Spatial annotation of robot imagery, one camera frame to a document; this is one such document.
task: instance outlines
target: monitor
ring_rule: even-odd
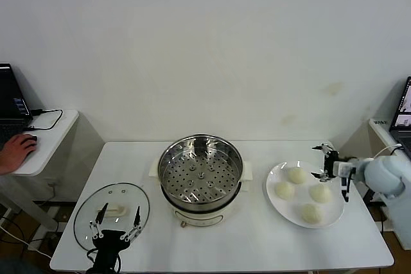
[[[394,116],[390,131],[411,130],[411,76],[407,78],[403,94]]]
[[[10,64],[0,64],[0,119],[31,118]]]

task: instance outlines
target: glass lid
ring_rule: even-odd
[[[94,248],[90,222],[96,221],[99,211],[107,205],[100,230],[119,230],[129,232],[133,228],[136,215],[140,226],[146,225],[150,204],[146,193],[131,183],[110,184],[102,187],[85,200],[74,219],[74,236],[85,250]]]

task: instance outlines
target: white desk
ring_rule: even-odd
[[[131,182],[144,189],[150,217],[143,233],[120,253],[124,272],[241,272],[357,269],[390,266],[394,260],[353,186],[341,220],[315,230],[285,220],[263,192],[267,173],[279,162],[321,165],[320,141],[234,142],[253,168],[250,190],[238,195],[238,210],[221,224],[180,227],[155,178],[152,162],[170,142],[108,142],[87,181],[50,262],[57,271],[85,271],[91,262],[73,234],[75,214],[97,189]]]
[[[48,128],[53,125],[59,114],[53,112],[39,115],[30,125]],[[0,191],[46,229],[52,231],[56,229],[57,222],[32,202],[31,196],[15,181],[14,176],[35,176],[41,173],[77,118],[76,110],[63,110],[63,116],[53,129],[28,132],[38,137],[36,151],[31,153],[14,173],[0,177]]]

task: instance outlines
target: laptop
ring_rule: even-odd
[[[0,64],[0,150],[23,132],[33,116],[23,98],[10,64]]]
[[[411,158],[411,76],[407,78],[405,88],[396,115],[394,116],[390,133],[404,147],[404,152]]]

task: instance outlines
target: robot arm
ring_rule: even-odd
[[[404,247],[411,248],[411,163],[398,156],[378,158],[340,158],[330,145],[315,147],[324,153],[324,173],[313,174],[320,181],[341,178],[342,196],[349,201],[351,181],[363,182],[379,193],[389,211],[396,235]]]
[[[88,269],[86,274],[115,274],[114,267],[116,261],[119,261],[120,271],[120,258],[119,252],[125,250],[130,246],[130,243],[141,233],[143,229],[140,225],[140,206],[137,208],[134,224],[129,232],[119,230],[101,230],[100,225],[103,222],[104,215],[106,213],[108,203],[97,213],[95,221],[90,222],[90,229],[92,231],[92,242],[95,245],[95,249],[87,253],[97,252],[97,256],[93,262],[92,268]]]

